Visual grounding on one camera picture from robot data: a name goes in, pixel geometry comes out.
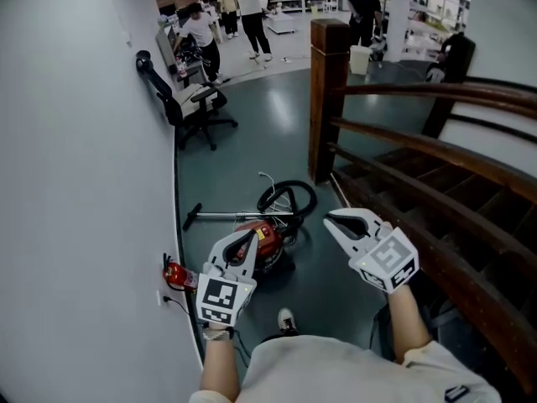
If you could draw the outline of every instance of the vacuum wand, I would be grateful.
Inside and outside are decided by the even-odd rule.
[[[246,218],[246,217],[293,217],[293,212],[200,212],[201,203],[194,206],[191,212],[188,213],[183,231],[189,229],[190,225],[197,217],[203,218]]]

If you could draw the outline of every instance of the white bucket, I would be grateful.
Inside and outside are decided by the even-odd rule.
[[[369,56],[372,51],[363,46],[351,46],[351,73],[365,75],[368,72]]]

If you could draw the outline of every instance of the person in black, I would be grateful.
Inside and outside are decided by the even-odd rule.
[[[373,20],[379,27],[382,23],[379,0],[348,0],[352,16],[349,21],[351,26],[351,44],[370,46],[373,37]]]

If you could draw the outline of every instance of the newel post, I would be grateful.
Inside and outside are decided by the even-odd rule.
[[[311,21],[310,153],[308,171],[319,184],[326,181],[334,165],[327,142],[337,142],[339,128],[331,118],[340,118],[344,96],[331,96],[330,89],[347,86],[350,27],[336,19]]]

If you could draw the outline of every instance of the beige shirt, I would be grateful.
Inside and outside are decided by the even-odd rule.
[[[235,0],[218,0],[222,6],[222,11],[225,13],[236,12],[237,4]]]
[[[279,338],[257,346],[237,403],[500,403],[498,392],[436,342],[403,365],[332,338]],[[190,403],[231,403],[198,391]]]

